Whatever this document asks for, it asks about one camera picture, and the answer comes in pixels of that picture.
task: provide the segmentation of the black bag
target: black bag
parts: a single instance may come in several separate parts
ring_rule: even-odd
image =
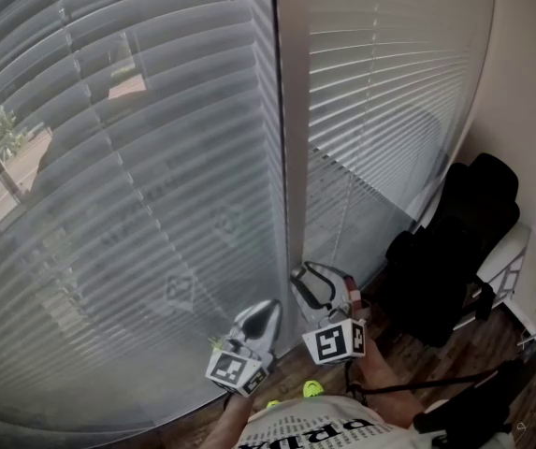
[[[494,292],[476,273],[519,219],[518,186],[513,171],[486,153],[469,167],[451,165],[430,224],[401,233],[386,252],[377,300],[393,323],[441,347],[464,315],[487,319]],[[464,307],[470,283],[482,293]]]

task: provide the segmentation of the person's left arm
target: person's left arm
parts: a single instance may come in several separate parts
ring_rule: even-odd
[[[234,395],[228,401],[224,414],[203,441],[199,449],[231,449],[240,439],[251,416],[254,398]]]

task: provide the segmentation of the dark wood flooring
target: dark wood flooring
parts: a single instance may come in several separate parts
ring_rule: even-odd
[[[372,312],[369,334],[376,340],[388,363],[405,382],[421,382],[473,374],[497,366],[517,355],[521,337],[513,316],[503,308],[492,311],[487,322],[474,322],[456,331],[441,349],[425,347],[414,338],[400,334],[377,309]],[[264,383],[255,402],[257,410],[272,399],[301,396],[302,385],[309,379],[322,383],[329,394],[343,394],[342,367],[316,367],[303,345],[291,351]],[[449,386],[418,391],[427,406],[441,398],[451,398],[465,386]],[[196,448],[208,435],[222,413],[223,399],[173,423],[158,427],[107,449],[189,449]],[[511,409],[510,421],[517,447],[536,449],[536,377],[521,393]],[[518,423],[527,430],[518,430]]]

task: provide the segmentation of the white t-shirt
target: white t-shirt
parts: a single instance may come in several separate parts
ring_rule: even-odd
[[[351,398],[292,399],[249,419],[238,449],[430,449],[439,435],[419,434],[384,422]],[[484,449],[513,449],[513,437],[497,434]]]

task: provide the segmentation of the window blind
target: window blind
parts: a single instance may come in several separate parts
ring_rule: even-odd
[[[220,394],[208,338],[286,308],[272,15],[0,0],[0,446],[187,413]]]
[[[366,282],[457,145],[493,0],[310,0],[306,259]]]

